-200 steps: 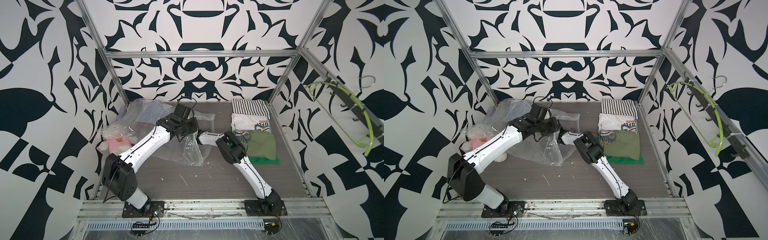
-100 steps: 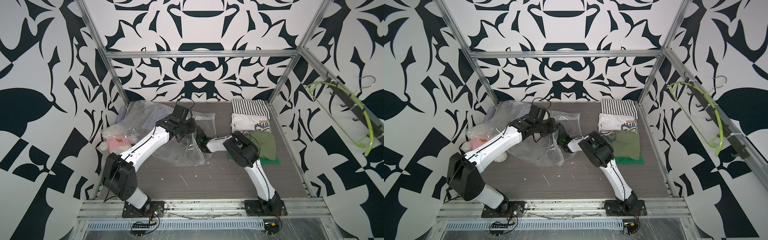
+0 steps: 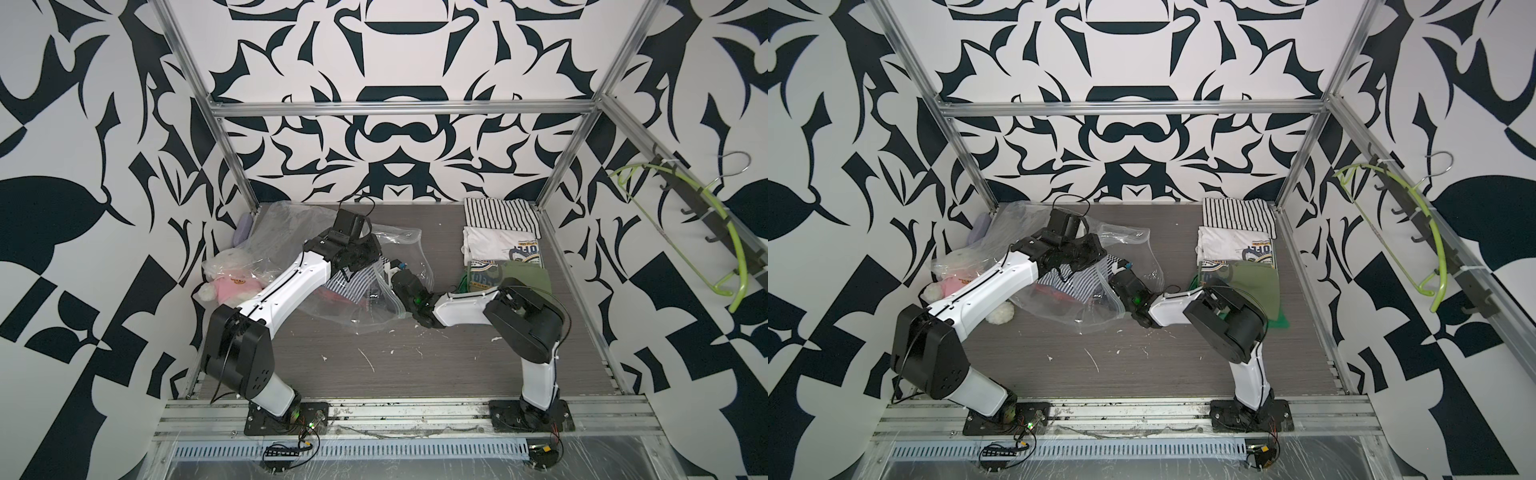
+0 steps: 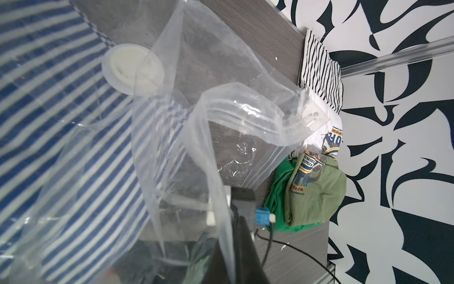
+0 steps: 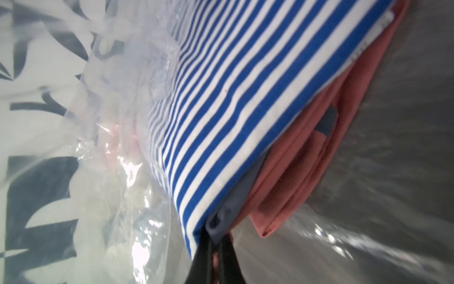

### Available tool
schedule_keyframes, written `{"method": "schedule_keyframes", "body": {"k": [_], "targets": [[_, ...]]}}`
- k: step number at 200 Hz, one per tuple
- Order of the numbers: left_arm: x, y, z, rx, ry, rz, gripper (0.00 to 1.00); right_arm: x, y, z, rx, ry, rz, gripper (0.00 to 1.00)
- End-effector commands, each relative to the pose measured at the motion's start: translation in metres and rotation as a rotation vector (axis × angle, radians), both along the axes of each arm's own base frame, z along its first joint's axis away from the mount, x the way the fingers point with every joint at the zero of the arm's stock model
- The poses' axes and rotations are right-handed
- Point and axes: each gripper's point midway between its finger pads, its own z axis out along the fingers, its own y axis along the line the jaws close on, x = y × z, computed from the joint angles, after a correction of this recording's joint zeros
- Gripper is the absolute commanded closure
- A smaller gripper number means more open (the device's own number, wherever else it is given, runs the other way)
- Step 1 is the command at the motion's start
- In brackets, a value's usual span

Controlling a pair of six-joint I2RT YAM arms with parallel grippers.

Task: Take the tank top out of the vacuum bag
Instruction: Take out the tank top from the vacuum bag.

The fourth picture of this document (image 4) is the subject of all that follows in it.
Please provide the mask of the white printed t-shirt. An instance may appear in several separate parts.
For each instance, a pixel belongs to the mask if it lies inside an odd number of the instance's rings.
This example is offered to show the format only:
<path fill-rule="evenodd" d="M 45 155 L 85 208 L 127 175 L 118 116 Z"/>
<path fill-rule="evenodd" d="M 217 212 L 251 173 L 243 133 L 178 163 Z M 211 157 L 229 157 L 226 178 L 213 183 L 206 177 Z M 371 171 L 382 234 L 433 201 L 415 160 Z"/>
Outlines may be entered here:
<path fill-rule="evenodd" d="M 327 115 L 328 122 L 304 141 L 302 150 L 336 159 L 343 139 L 341 117 L 324 101 L 317 105 Z"/>

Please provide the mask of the olive green printed t-shirt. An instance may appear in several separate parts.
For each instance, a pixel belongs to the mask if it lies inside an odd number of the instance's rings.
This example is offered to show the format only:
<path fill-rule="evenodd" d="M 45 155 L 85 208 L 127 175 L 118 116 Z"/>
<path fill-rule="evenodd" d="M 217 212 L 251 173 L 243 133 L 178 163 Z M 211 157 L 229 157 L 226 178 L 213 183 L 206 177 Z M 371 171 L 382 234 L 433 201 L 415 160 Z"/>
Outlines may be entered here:
<path fill-rule="evenodd" d="M 344 200 L 347 178 L 336 159 L 305 151 L 286 186 L 284 222 L 288 227 L 323 224 Z"/>

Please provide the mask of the clear plastic vacuum bag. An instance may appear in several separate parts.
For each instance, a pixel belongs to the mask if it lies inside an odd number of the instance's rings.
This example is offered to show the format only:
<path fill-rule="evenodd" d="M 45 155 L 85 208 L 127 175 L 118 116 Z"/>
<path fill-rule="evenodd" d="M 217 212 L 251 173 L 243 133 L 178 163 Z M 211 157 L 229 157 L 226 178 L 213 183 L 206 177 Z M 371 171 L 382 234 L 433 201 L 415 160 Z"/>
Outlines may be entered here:
<path fill-rule="evenodd" d="M 135 246 L 92 284 L 204 284 L 216 245 L 234 284 L 231 188 L 256 189 L 327 115 L 199 1 L 178 1 L 149 50 L 164 82 L 136 90 L 130 106 L 149 219 Z"/>

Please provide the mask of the black white striped tank top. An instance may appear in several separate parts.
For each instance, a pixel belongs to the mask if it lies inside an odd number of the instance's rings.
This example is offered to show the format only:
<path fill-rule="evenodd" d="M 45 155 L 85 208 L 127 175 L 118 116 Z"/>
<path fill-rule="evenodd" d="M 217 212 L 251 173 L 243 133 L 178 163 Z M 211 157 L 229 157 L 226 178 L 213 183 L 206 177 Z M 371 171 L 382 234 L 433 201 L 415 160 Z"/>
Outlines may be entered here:
<path fill-rule="evenodd" d="M 344 84 L 341 67 L 331 59 L 326 47 L 312 30 L 306 30 L 301 66 L 301 82 L 323 99 L 337 114 L 343 107 Z"/>

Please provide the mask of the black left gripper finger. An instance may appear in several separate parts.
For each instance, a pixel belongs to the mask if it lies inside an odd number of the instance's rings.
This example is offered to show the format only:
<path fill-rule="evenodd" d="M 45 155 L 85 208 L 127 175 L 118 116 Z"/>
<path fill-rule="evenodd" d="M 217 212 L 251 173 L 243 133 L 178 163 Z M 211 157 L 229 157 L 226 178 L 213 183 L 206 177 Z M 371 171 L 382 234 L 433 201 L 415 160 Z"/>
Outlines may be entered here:
<path fill-rule="evenodd" d="M 235 284 L 267 284 L 269 280 L 262 268 L 255 248 L 253 231 L 256 225 L 257 204 L 254 191 L 245 188 L 231 188 L 231 209 L 233 210 L 233 241 L 235 256 Z M 205 284 L 230 284 L 226 260 L 220 245 L 216 245 L 213 259 L 203 282 Z"/>

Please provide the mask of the green garment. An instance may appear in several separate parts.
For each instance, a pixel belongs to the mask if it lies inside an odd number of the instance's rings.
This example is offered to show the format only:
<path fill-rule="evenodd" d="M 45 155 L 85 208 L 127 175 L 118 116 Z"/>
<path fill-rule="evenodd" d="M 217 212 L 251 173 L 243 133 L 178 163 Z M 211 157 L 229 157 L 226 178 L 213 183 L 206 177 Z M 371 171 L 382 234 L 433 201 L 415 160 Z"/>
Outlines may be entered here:
<path fill-rule="evenodd" d="M 313 223 L 302 226 L 289 227 L 284 220 L 284 198 L 287 182 L 293 173 L 296 165 L 296 159 L 286 157 L 276 168 L 274 181 L 270 187 L 268 197 L 264 202 L 264 207 L 268 208 L 270 213 L 276 217 L 274 230 L 277 232 L 298 233 L 310 228 L 319 227 L 322 223 Z"/>

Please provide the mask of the blue white striped garment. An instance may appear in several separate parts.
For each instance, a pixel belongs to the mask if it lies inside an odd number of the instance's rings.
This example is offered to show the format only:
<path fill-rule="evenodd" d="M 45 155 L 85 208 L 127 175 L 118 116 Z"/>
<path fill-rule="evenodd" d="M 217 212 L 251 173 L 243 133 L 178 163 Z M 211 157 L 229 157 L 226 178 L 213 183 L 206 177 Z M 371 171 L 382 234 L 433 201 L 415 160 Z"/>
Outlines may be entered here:
<path fill-rule="evenodd" d="M 116 40 L 74 1 L 1 2 L 1 282 L 91 284 L 148 223 Z"/>

